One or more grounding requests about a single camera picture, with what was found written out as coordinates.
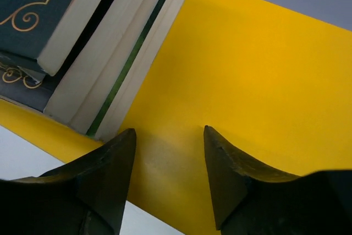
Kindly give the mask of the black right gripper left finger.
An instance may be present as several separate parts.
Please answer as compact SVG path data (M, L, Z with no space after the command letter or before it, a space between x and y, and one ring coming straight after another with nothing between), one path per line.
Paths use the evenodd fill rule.
M1 181L1 234L119 234L136 153L126 129L38 177Z

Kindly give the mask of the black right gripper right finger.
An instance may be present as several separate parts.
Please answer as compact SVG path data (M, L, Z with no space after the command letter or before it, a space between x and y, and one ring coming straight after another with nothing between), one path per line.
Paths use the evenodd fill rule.
M221 234L351 234L351 170L297 176L204 127L205 162Z

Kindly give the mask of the A Tale of Two Cities book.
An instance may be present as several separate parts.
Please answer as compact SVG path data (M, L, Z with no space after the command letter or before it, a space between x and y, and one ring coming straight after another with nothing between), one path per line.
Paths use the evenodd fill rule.
M1 0L1 99L69 125L143 0Z

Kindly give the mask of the Little Women book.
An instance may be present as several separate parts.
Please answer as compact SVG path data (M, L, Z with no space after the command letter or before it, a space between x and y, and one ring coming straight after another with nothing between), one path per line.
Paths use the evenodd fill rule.
M69 122L71 128L77 132L85 134L91 127L158 1L143 0L140 4L122 39L110 56L107 65L103 68L102 73L99 74L97 81L85 97L78 112Z

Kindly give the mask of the Animal Farm book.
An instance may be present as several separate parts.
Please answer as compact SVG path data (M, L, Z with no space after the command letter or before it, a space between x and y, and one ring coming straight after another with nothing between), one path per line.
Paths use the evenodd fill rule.
M110 93L109 93L109 95L107 97L107 100L105 101L105 103L103 104L103 107L100 109L98 115L94 119L91 127L85 133L86 135L93 137L93 132L97 129L97 127L99 127L99 123L102 120L102 116L106 113L107 108L109 107L109 105L111 104L113 98L115 97L115 95L116 95L116 93L117 93L117 91L118 91L118 89L119 89L119 87L120 87L120 85L122 83L124 75L126 75L128 69L130 68L131 61L136 57L136 54L138 53L138 50L141 47L141 44L145 40L146 35L147 35L148 31L150 30L151 25L153 24L158 12L161 10L161 6L163 5L164 2L165 2L165 0L159 0L157 2L157 5L154 8L150 18L148 19L147 24L143 28L143 31L142 31L140 37L138 38L138 40L137 40L137 42L136 42L131 54L129 55L125 65L123 66L123 69L122 69L119 77L117 78L117 81L113 85L113 88L110 91Z

